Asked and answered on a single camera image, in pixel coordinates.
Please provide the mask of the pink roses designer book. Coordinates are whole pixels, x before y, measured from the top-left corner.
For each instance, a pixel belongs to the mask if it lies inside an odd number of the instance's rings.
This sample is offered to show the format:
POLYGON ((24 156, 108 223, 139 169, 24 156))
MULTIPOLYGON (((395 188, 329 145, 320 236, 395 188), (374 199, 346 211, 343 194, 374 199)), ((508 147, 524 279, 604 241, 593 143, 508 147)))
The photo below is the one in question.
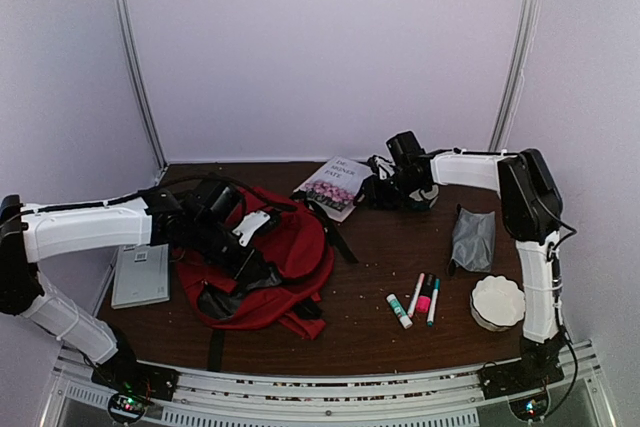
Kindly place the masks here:
POLYGON ((318 203, 335 222, 344 222, 355 209, 363 181, 372 174, 366 164, 335 156, 300 184, 309 201, 318 203))

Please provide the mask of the red backpack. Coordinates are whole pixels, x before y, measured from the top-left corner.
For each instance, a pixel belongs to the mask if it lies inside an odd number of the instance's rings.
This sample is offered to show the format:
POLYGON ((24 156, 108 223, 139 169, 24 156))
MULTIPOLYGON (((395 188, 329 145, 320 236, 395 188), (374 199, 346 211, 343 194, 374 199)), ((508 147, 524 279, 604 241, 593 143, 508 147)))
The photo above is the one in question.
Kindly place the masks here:
POLYGON ((212 335, 207 368, 222 364, 228 331, 280 324, 305 340, 326 323, 320 291, 338 256, 358 259, 326 208, 296 192, 201 183, 178 196, 184 217, 170 228, 176 273, 212 335))

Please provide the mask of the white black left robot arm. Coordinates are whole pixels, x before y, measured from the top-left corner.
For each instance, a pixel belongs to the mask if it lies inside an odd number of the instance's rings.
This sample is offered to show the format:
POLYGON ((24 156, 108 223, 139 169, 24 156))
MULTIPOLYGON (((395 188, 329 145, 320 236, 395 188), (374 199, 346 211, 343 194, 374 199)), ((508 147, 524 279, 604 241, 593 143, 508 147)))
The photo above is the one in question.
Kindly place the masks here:
POLYGON ((252 245, 273 213, 250 211, 250 188, 203 177, 173 194, 156 186, 127 196, 57 205, 1 202, 1 311, 31 320, 82 354, 123 391, 137 389, 144 371, 124 336, 78 307, 40 272, 40 261, 120 246, 169 245, 198 252, 251 287, 272 274, 252 245))

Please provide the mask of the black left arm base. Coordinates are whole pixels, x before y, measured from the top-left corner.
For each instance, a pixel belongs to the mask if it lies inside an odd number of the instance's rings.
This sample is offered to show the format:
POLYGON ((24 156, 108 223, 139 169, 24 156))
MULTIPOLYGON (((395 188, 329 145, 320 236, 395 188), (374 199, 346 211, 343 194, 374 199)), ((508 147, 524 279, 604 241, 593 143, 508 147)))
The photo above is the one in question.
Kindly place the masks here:
POLYGON ((94 383, 147 403, 155 399, 171 401, 179 380, 179 372, 173 368, 140 362, 128 344, 118 345, 105 362, 89 358, 86 362, 93 370, 94 383))

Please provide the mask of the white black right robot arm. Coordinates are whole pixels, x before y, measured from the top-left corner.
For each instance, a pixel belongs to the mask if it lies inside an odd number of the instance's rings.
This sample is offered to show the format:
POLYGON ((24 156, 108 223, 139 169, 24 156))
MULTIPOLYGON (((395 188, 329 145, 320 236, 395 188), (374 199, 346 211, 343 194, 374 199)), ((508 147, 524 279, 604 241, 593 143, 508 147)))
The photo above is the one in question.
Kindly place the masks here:
POLYGON ((386 142, 391 157, 374 155, 370 175, 361 183, 356 204, 378 210, 430 207, 441 186, 458 185, 493 191, 501 201, 502 222, 516 243, 524 281, 525 316, 521 359, 512 377, 530 389, 556 367, 569 341, 561 314, 562 277, 559 251, 575 228, 562 221, 563 201, 543 155, 440 149, 428 152, 411 131, 386 142))

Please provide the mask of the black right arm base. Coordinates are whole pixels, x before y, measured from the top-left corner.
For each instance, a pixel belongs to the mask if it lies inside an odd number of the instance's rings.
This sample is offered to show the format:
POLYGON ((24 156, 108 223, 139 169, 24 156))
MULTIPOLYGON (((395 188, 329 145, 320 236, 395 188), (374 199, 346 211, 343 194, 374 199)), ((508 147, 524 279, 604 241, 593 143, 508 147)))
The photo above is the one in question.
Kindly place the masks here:
POLYGON ((537 343, 522 337, 520 358, 502 364, 486 364, 477 371, 485 399, 513 396, 564 379, 559 353, 564 342, 559 337, 537 343))

